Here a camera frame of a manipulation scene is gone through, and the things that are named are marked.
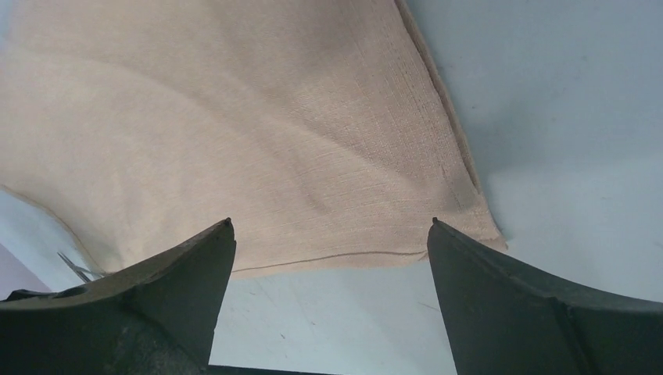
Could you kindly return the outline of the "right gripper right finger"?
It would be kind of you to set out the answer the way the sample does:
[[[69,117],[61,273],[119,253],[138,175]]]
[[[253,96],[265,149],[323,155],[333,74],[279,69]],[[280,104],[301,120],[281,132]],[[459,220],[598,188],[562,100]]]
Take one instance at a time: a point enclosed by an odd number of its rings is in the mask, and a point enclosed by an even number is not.
[[[459,374],[661,373],[661,303],[554,276],[440,220],[427,246]]]

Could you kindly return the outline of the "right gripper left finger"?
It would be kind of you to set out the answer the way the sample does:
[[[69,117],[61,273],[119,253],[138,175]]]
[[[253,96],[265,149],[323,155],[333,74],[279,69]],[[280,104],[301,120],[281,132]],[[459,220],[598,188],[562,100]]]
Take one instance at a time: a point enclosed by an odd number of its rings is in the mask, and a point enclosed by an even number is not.
[[[4,374],[203,374],[235,259],[230,220],[108,277],[1,303]]]

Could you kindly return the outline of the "beige cloth napkin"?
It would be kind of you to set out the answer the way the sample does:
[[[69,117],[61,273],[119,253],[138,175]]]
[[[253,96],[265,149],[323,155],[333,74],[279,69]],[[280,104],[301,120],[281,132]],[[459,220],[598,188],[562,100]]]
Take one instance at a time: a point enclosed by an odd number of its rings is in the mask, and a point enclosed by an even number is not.
[[[230,218],[233,274],[507,245],[403,1],[15,1],[1,184],[115,271]]]

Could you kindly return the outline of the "silver fork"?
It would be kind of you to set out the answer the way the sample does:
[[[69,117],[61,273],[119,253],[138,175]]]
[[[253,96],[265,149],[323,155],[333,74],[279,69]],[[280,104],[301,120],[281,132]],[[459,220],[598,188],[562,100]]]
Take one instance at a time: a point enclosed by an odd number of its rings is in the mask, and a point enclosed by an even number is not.
[[[91,270],[88,270],[82,266],[76,265],[73,261],[71,261],[66,255],[64,255],[62,252],[58,252],[57,255],[61,258],[61,260],[79,277],[84,283],[90,283],[95,280],[99,280],[103,277],[106,277],[105,273],[99,273],[99,272],[94,272]]]

